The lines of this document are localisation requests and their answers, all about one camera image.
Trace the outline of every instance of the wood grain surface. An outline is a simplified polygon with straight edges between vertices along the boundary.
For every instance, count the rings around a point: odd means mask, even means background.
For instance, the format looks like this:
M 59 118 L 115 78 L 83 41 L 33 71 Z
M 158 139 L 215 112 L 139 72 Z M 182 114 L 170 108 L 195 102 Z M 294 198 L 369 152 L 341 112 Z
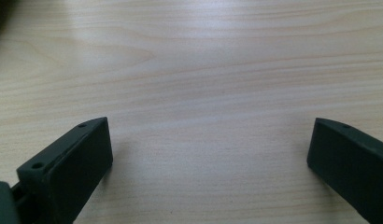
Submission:
M 305 160 L 316 117 L 383 141 L 383 0 L 17 1 L 0 180 L 103 116 L 76 223 L 366 223 Z

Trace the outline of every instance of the black plastic object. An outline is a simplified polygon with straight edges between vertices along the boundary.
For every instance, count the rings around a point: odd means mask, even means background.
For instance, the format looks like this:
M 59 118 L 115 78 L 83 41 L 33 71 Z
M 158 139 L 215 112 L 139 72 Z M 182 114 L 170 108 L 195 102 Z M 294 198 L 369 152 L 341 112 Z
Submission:
M 316 119 L 308 166 L 370 223 L 383 223 L 383 143 L 349 125 Z
M 79 124 L 17 169 L 11 197 L 0 182 L 0 224 L 72 223 L 112 162 L 107 119 Z

